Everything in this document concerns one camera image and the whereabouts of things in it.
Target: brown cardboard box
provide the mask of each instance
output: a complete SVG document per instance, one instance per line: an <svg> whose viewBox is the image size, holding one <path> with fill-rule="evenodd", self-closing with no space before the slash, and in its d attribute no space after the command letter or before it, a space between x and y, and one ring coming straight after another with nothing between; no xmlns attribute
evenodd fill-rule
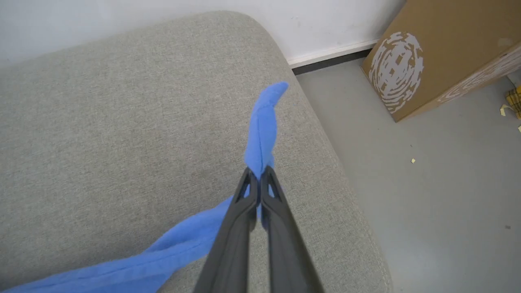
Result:
<svg viewBox="0 0 521 293"><path fill-rule="evenodd" d="M362 64L395 121L521 67L521 0L409 0Z"/></svg>

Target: round sticker on box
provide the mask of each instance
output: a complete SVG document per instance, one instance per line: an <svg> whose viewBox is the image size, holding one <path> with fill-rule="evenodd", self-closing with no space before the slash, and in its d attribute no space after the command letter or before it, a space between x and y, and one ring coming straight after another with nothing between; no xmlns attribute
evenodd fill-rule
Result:
<svg viewBox="0 0 521 293"><path fill-rule="evenodd" d="M396 32L376 50L369 81L391 114L401 109L418 89L423 71L423 51L408 32Z"/></svg>

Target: gray fabric surface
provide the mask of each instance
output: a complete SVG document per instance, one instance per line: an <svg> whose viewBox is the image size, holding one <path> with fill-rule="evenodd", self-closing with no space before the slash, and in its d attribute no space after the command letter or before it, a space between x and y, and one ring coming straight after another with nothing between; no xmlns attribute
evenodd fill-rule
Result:
<svg viewBox="0 0 521 293"><path fill-rule="evenodd" d="M261 90L277 175L327 292L391 280L342 167L286 60L253 19L207 13L48 54L0 73L0 286L125 258L230 196ZM267 292L252 233L251 292ZM191 292L204 260L162 292Z"/></svg>

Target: yellow plaid fabric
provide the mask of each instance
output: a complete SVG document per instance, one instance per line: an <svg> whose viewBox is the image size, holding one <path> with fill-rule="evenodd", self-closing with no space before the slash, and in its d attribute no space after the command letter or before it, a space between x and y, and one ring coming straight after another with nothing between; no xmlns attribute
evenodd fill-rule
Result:
<svg viewBox="0 0 521 293"><path fill-rule="evenodd" d="M505 97L516 113L517 119L521 119L521 86L506 92Z"/></svg>

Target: blue fabric tip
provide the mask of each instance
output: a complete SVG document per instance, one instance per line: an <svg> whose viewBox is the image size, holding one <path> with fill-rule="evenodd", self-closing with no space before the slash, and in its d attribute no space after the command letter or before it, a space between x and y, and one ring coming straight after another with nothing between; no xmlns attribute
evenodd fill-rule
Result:
<svg viewBox="0 0 521 293"><path fill-rule="evenodd" d="M266 166L274 167L274 108L287 89L287 82L272 84L260 93L252 110L244 162L258 179ZM231 198L185 219L138 255L52 275L4 292L156 292L175 271L209 253Z"/></svg>

